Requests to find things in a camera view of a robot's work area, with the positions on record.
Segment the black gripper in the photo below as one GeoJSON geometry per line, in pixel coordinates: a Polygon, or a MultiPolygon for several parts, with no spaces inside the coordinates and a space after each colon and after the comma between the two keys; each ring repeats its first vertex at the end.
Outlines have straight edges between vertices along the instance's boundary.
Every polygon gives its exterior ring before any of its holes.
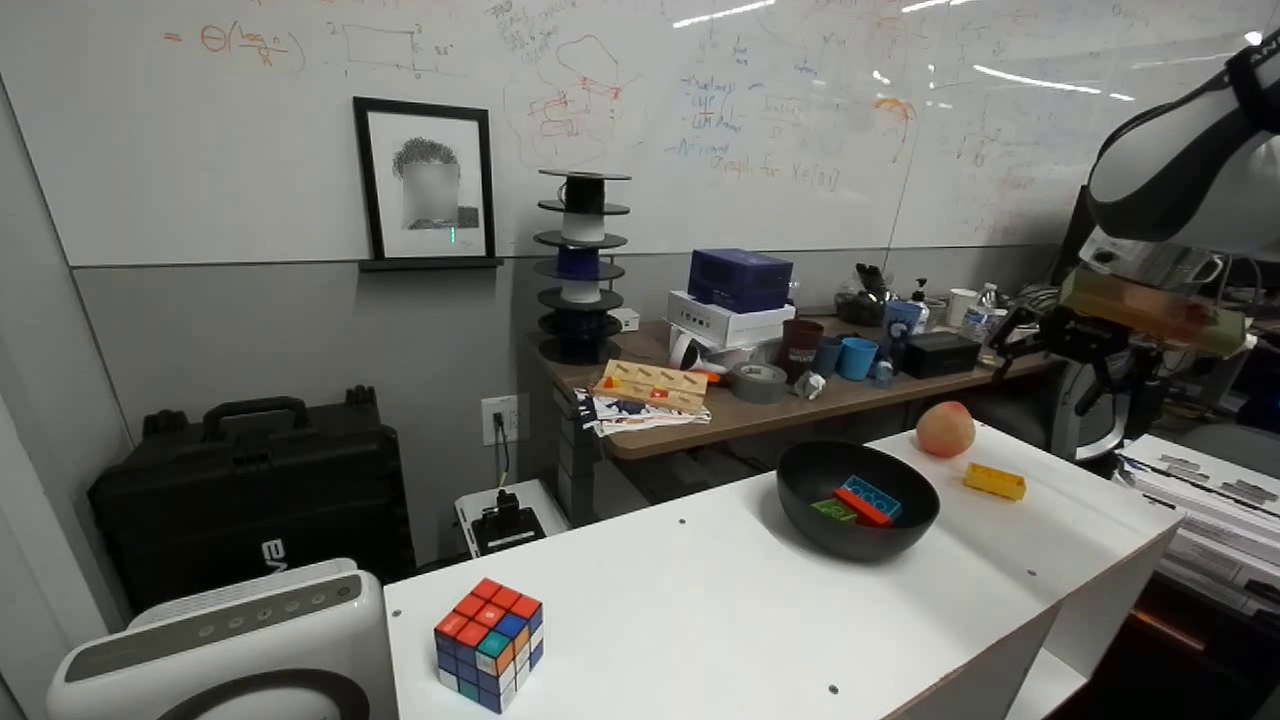
{"type": "Polygon", "coordinates": [[[1166,352],[1150,341],[1136,341],[1125,322],[1075,317],[1055,302],[1043,317],[1018,308],[992,334],[999,361],[1050,348],[1096,371],[1091,396],[1125,391],[1136,415],[1155,415],[1166,403],[1166,352]]]}

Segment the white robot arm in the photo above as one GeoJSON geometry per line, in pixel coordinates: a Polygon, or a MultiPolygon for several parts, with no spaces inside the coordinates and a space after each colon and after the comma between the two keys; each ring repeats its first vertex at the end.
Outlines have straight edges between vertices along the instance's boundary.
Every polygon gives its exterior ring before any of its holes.
{"type": "Polygon", "coordinates": [[[1280,33],[1244,44],[1191,91],[1129,114],[1096,147],[1075,193],[1055,296],[1021,302],[992,334],[1008,371],[1051,352],[1096,371],[1085,396],[1166,384],[1171,352],[1233,361],[1258,342],[1252,318],[1191,278],[1155,284],[1155,246],[1273,256],[1280,228],[1280,33]]]}

